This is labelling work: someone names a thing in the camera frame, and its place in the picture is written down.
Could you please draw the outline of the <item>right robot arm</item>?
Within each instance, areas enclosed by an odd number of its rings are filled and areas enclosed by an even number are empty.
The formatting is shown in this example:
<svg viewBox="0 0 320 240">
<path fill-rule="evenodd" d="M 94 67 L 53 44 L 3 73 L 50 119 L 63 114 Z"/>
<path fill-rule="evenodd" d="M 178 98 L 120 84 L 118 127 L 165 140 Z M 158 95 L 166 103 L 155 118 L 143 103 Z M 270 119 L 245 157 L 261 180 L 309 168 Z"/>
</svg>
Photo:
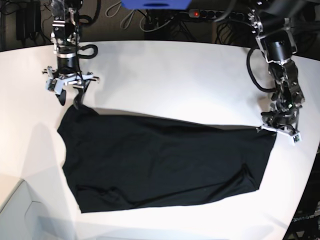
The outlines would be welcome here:
<svg viewBox="0 0 320 240">
<path fill-rule="evenodd" d="M 91 82 L 98 82 L 99 77 L 92 72 L 81 70 L 80 60 L 91 60 L 98 55 L 95 44 L 80 46 L 82 27 L 92 26 L 98 19 L 102 2 L 96 2 L 93 17 L 81 15 L 82 0 L 53 0 L 51 12 L 53 16 L 50 41 L 56 56 L 57 68 L 45 68 L 47 75 L 45 89 L 53 93 L 59 103 L 64 106 L 67 99 L 65 87 L 72 86 L 78 91 L 73 99 L 73 106 L 79 109 L 83 105 L 85 93 Z"/>
</svg>

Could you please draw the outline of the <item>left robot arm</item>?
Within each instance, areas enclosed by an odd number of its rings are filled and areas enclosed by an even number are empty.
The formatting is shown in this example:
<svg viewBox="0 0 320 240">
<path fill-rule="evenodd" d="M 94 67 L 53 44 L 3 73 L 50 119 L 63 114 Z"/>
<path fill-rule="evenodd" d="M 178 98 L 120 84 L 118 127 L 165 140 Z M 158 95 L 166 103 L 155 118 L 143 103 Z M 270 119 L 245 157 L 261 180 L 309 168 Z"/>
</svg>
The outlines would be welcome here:
<svg viewBox="0 0 320 240">
<path fill-rule="evenodd" d="M 298 68 L 292 57 L 298 48 L 292 33 L 291 18 L 305 5 L 305 0 L 247 0 L 247 20 L 255 35 L 256 46 L 246 57 L 248 74 L 254 85 L 264 93 L 272 95 L 269 111 L 261 113 L 263 124 L 259 131 L 267 130 L 291 137 L 294 142 L 301 139 L 298 130 L 299 115 L 305 101 L 298 81 Z M 274 80 L 273 88 L 262 87 L 251 68 L 251 56 L 260 50 L 268 72 Z"/>
</svg>

